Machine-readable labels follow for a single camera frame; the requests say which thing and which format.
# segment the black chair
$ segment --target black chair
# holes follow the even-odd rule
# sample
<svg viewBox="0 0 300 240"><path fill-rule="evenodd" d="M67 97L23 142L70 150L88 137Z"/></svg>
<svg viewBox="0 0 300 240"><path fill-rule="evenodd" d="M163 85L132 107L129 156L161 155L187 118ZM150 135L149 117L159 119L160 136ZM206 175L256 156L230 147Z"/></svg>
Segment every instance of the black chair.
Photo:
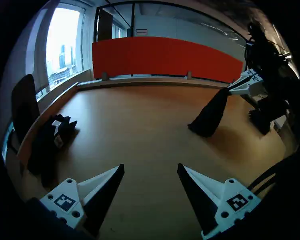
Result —
<svg viewBox="0 0 300 240"><path fill-rule="evenodd" d="M28 130L40 115L34 79L31 74L24 76L14 87L11 106L14 130L21 144Z"/></svg>

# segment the orange partition panel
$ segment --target orange partition panel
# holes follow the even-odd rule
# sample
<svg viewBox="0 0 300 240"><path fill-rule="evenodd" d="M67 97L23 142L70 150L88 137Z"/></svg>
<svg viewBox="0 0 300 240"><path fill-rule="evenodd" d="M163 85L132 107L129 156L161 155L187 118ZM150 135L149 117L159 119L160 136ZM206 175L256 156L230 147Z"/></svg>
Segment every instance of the orange partition panel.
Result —
<svg viewBox="0 0 300 240"><path fill-rule="evenodd" d="M129 37L92 44L95 78L125 74L169 74L232 82L242 62L205 45L172 38Z"/></svg>

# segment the window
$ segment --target window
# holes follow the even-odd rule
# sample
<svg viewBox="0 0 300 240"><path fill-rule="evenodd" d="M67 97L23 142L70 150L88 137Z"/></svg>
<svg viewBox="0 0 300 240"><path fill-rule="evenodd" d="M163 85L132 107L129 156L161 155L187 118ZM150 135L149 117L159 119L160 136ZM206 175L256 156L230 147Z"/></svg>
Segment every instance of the window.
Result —
<svg viewBox="0 0 300 240"><path fill-rule="evenodd" d="M116 24L112 25L112 39L114 38L125 38L127 37L127 30L122 27L117 26Z"/></svg>
<svg viewBox="0 0 300 240"><path fill-rule="evenodd" d="M83 9L67 4L59 4L54 11L46 45L46 67L50 90L82 71L83 15Z"/></svg>

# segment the window sill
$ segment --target window sill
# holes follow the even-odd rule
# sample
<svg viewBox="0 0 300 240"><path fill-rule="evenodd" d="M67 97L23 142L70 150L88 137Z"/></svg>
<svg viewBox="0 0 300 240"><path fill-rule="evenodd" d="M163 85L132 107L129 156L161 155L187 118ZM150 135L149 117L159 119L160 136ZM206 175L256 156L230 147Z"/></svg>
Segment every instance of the window sill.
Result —
<svg viewBox="0 0 300 240"><path fill-rule="evenodd" d="M62 84L66 83L67 81L71 80L72 78L82 74L83 72L85 71L88 71L88 70L83 70L83 71L80 71L80 72L77 72L76 74L73 74L71 77L67 78L66 80L64 80L63 82L59 83L58 85L55 85L53 86L52 88L50 88L50 91L43 94L42 96L40 96L38 99L37 99L37 102L40 102L40 100L42 100L45 96L47 96L49 93L51 93L52 91L54 91L55 89L57 89L58 87L62 86Z"/></svg>

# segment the wall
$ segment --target wall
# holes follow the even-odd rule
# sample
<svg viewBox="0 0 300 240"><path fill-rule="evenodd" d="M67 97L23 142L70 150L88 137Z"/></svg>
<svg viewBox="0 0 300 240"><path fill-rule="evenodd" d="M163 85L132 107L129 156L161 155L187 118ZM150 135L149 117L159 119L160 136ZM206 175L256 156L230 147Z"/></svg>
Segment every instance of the wall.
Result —
<svg viewBox="0 0 300 240"><path fill-rule="evenodd" d="M137 15L134 20L134 28L147 29L148 36L176 38L203 44L245 63L243 47L206 26L175 18Z"/></svg>
<svg viewBox="0 0 300 240"><path fill-rule="evenodd" d="M35 15L20 34L6 63L0 87L0 143L11 122L11 93L14 86L26 75L26 52Z"/></svg>

